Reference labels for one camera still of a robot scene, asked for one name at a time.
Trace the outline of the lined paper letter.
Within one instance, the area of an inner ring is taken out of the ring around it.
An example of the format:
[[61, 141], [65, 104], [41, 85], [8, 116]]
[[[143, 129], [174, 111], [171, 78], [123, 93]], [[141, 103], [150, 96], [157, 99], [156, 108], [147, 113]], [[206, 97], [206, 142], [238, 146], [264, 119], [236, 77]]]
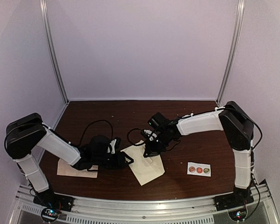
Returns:
[[145, 151], [145, 143], [144, 141], [140, 140], [136, 145], [131, 145], [121, 150], [121, 152], [125, 152], [129, 156], [142, 156]]

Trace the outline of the cream paper envelope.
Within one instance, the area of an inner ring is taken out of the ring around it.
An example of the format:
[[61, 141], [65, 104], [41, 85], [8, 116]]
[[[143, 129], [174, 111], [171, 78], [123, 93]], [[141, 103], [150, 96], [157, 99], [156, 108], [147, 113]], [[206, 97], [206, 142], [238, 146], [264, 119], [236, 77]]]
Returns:
[[121, 151], [133, 158], [134, 162], [129, 167], [140, 186], [155, 180], [165, 173], [160, 155], [146, 158], [143, 156], [145, 145], [130, 146]]

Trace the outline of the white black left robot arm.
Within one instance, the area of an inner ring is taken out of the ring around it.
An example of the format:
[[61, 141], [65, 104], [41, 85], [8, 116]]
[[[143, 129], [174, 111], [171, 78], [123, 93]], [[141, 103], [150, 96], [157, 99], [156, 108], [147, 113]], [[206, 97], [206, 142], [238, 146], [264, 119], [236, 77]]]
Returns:
[[78, 171], [93, 171], [93, 166], [121, 169], [134, 162], [125, 152], [118, 151], [120, 138], [96, 135], [85, 145], [75, 145], [46, 125], [40, 114], [32, 113], [6, 127], [4, 148], [32, 185], [35, 196], [47, 207], [54, 207], [58, 198], [39, 162], [32, 154], [41, 148]]

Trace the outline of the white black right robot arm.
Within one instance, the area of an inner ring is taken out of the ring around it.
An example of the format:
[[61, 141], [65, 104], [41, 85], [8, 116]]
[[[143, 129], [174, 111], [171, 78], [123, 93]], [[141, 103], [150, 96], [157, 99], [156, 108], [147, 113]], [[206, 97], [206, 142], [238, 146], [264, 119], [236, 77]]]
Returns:
[[235, 101], [211, 111], [186, 114], [168, 119], [160, 112], [148, 121], [151, 129], [144, 129], [144, 157], [159, 155], [168, 150], [172, 141], [197, 133], [221, 132], [234, 158], [235, 180], [230, 202], [240, 206], [251, 197], [253, 151], [258, 143], [254, 142], [254, 130], [260, 127]]

